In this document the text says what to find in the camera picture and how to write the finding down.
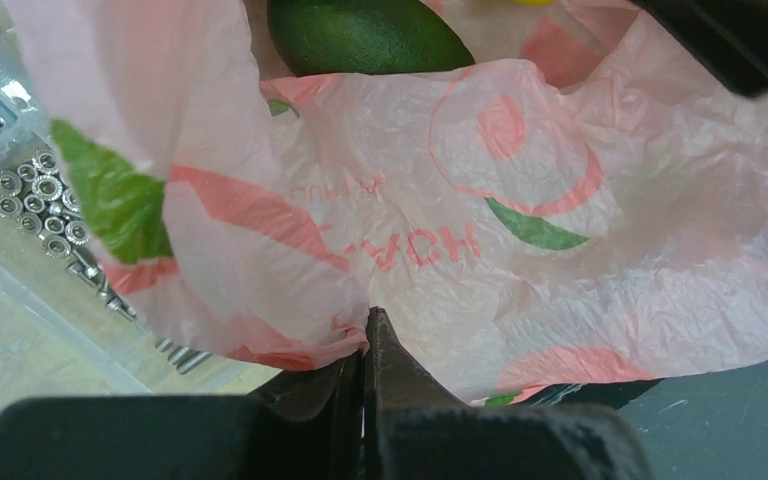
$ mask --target clear plastic container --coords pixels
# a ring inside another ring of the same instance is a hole
[[[15,48],[0,36],[0,170],[50,145],[48,118],[35,100]],[[0,295],[65,340],[122,393],[213,392],[249,365],[211,357],[181,375],[138,322],[105,308],[96,291],[46,256],[42,242],[0,218]]]

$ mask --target avocado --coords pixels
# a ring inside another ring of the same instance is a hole
[[[475,63],[419,0],[268,0],[278,54],[299,76],[441,72]]]

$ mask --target metal bolt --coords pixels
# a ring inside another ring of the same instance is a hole
[[[176,348],[175,350],[172,350],[172,353],[169,354],[169,364],[170,365],[177,365],[181,360],[184,359],[184,357],[190,353],[191,348],[190,347],[184,347],[180,346]]]
[[[48,205],[48,214],[49,215],[55,215],[60,216],[63,215],[63,204],[57,201],[51,202]]]
[[[110,310],[111,312],[116,312],[119,315],[122,315],[130,322],[134,321],[134,319],[131,318],[130,315],[128,315],[128,312],[125,309],[124,304],[122,303],[122,299],[120,299],[119,297],[111,298],[110,301],[107,302],[107,309]]]
[[[0,217],[16,217],[22,213],[22,202],[16,197],[0,195]]]
[[[0,171],[0,189],[5,195],[15,197],[22,191],[22,179],[10,170]]]
[[[70,263],[69,266],[66,267],[66,271],[71,273],[72,275],[77,275],[78,278],[83,280],[84,283],[86,283],[87,285],[93,288],[97,286],[95,281],[86,275],[86,271],[84,270],[84,266],[81,265],[81,262]]]
[[[199,352],[193,355],[192,357],[190,357],[189,359],[179,363],[177,367],[178,373],[180,373],[181,375],[186,375],[212,356],[213,354],[209,352]]]
[[[161,338],[160,341],[154,345],[154,348],[156,348],[160,353],[164,353],[174,346],[175,342],[173,342],[171,338]]]
[[[84,273],[90,278],[96,278],[101,274],[101,269],[98,268],[98,266],[90,265],[89,267],[84,268]]]
[[[119,298],[111,298],[109,302],[107,302],[107,309],[111,312],[119,310],[122,308],[122,300],[119,300]]]
[[[96,297],[99,298],[99,300],[110,300],[115,296],[113,293],[113,289],[110,288],[110,280],[107,279],[107,276],[105,275],[104,278],[101,280],[101,286],[98,289],[98,292],[95,294]]]
[[[98,265],[98,262],[96,262],[95,257],[92,256],[92,253],[85,248],[76,248],[72,254],[75,255],[76,260],[84,264],[84,267]]]
[[[54,161],[54,152],[48,148],[41,148],[34,152],[31,159],[34,167],[43,175],[53,175],[57,173],[57,162]]]

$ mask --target pink plastic bag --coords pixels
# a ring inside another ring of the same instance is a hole
[[[258,85],[262,1],[8,2],[52,115],[167,181],[174,259],[94,246],[149,327],[304,369],[371,302],[465,400],[768,359],[768,99],[621,2],[429,3],[480,65]]]

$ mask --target white plastic bag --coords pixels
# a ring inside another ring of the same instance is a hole
[[[371,300],[465,400],[768,359],[768,99],[621,2],[430,3],[483,63],[259,88],[237,0],[8,2],[53,116],[166,181],[174,258],[94,245],[152,330],[312,368]]]

